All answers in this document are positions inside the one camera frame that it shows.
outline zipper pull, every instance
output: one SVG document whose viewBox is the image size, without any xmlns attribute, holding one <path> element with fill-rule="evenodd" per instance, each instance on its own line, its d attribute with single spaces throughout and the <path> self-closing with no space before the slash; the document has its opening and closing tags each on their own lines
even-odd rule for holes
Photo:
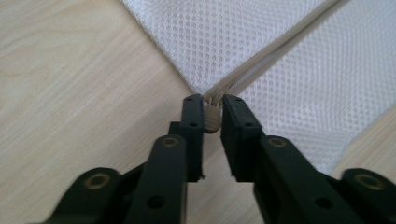
<svg viewBox="0 0 396 224">
<path fill-rule="evenodd" d="M 205 133 L 215 133 L 221 126 L 221 110 L 219 103 L 212 105 L 212 98 L 205 107 Z"/>
</svg>

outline tabletop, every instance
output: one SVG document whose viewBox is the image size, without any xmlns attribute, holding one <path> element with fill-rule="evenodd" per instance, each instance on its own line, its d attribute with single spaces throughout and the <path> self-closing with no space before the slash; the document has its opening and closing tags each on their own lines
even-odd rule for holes
<svg viewBox="0 0 396 224">
<path fill-rule="evenodd" d="M 82 173 L 144 162 L 180 119 L 184 80 L 119 0 L 0 2 L 0 223 L 44 221 Z M 396 107 L 333 172 L 396 182 Z M 206 179 L 189 184 L 187 223 L 262 223 L 251 184 L 235 183 L 205 136 Z"/>
</svg>

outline wooden table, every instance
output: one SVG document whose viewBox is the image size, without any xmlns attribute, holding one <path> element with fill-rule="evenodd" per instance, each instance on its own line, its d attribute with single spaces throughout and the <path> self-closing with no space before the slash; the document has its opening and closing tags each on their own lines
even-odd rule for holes
<svg viewBox="0 0 396 224">
<path fill-rule="evenodd" d="M 148 157 L 191 92 L 119 0 L 0 3 L 0 223 L 46 219 L 83 172 L 121 173 Z M 396 108 L 334 171 L 396 181 Z M 189 184 L 188 223 L 262 223 L 236 184 L 219 135 L 205 136 L 207 178 Z"/>
</svg>

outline zipper teeth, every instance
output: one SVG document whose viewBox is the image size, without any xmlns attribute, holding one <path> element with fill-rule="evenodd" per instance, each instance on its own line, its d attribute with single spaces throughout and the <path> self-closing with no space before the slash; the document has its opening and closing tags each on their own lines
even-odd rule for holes
<svg viewBox="0 0 396 224">
<path fill-rule="evenodd" d="M 210 99 L 212 104 L 217 105 L 221 104 L 221 98 L 225 93 L 232 95 L 240 93 L 300 42 L 309 31 L 347 1 L 328 0 L 315 8 L 279 39 L 259 51 L 207 91 L 204 94 L 204 99 L 207 102 Z"/>
</svg>

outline light wood surface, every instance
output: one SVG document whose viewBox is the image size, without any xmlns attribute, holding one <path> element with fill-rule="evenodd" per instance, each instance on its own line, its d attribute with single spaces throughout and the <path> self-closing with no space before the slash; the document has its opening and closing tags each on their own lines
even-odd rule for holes
<svg viewBox="0 0 396 224">
<path fill-rule="evenodd" d="M 0 223 L 45 220 L 85 171 L 125 173 L 179 120 L 191 92 L 119 0 L 0 2 Z M 396 108 L 334 171 L 396 182 Z M 262 223 L 236 184 L 219 134 L 205 136 L 207 178 L 189 184 L 188 223 Z"/>
</svg>

